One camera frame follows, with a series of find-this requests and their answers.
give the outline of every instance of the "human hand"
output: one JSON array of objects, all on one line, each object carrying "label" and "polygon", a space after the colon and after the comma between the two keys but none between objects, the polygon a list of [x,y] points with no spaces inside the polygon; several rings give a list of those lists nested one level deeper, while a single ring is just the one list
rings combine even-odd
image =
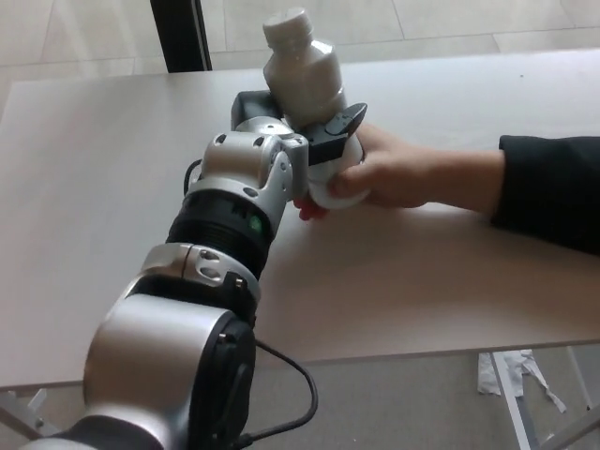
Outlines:
[{"label": "human hand", "polygon": [[[403,142],[396,136],[369,124],[356,135],[365,152],[362,164],[339,173],[329,184],[333,196],[352,197],[365,190],[367,203],[387,208],[414,208],[433,198],[440,151]],[[327,210],[310,198],[294,201],[300,218],[323,218]]]}]

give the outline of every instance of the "finger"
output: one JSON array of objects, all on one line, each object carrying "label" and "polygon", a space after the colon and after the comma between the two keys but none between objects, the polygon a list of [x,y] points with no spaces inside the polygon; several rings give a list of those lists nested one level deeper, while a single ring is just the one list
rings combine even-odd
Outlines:
[{"label": "finger", "polygon": [[310,220],[312,218],[324,218],[327,210],[316,204],[309,196],[304,199],[294,200],[293,204],[300,209],[300,218]]},{"label": "finger", "polygon": [[363,150],[368,154],[377,149],[377,142],[381,140],[382,131],[374,125],[363,123],[355,134],[363,146]]},{"label": "finger", "polygon": [[376,181],[376,165],[364,162],[338,173],[329,185],[337,197],[351,197],[373,187]]}]

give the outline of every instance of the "black sleeve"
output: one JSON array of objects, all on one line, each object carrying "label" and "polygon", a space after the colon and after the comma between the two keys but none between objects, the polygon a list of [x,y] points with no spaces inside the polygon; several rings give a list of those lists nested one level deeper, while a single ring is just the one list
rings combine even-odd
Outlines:
[{"label": "black sleeve", "polygon": [[502,196],[492,224],[600,255],[600,138],[502,136]]}]

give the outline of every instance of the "floor tile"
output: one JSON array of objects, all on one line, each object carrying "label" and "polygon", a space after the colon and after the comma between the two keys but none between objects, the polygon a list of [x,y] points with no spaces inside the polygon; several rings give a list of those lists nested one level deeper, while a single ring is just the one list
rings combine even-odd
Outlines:
[{"label": "floor tile", "polygon": [[[315,36],[336,44],[402,39],[392,0],[306,0]],[[263,22],[297,0],[225,0],[225,30],[230,51],[266,48]]]},{"label": "floor tile", "polygon": [[270,50],[221,52],[212,53],[210,55],[214,70],[226,70],[231,68],[263,68],[270,57]]},{"label": "floor tile", "polygon": [[562,7],[576,26],[600,26],[598,0],[562,0]]},{"label": "floor tile", "polygon": [[165,58],[162,56],[155,56],[153,58],[135,58],[135,66],[133,68],[133,73],[135,75],[167,73],[167,71]]},{"label": "floor tile", "polygon": [[560,0],[394,0],[404,37],[571,28]]},{"label": "floor tile", "polygon": [[0,0],[0,66],[37,63],[53,0]]},{"label": "floor tile", "polygon": [[497,52],[498,46],[491,35],[434,37],[398,42],[337,45],[337,54],[342,63],[437,58]]},{"label": "floor tile", "polygon": [[55,0],[43,61],[160,56],[148,0]]},{"label": "floor tile", "polygon": [[225,52],[225,6],[223,0],[201,0],[208,48],[211,52]]},{"label": "floor tile", "polygon": [[600,28],[505,33],[494,38],[503,53],[590,49],[600,47]]},{"label": "floor tile", "polygon": [[54,78],[104,78],[131,75],[133,58],[102,59],[71,63],[50,63],[39,65],[40,80]]}]

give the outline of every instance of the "silver robot link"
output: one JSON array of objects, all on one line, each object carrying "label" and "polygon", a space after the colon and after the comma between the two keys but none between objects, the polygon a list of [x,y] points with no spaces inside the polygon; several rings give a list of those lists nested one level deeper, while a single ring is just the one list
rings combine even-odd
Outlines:
[{"label": "silver robot link", "polygon": [[83,376],[86,411],[23,450],[235,448],[248,419],[259,278],[308,166],[341,157],[367,106],[292,130],[268,91],[238,94],[232,131],[203,155],[165,244],[99,326]]}]

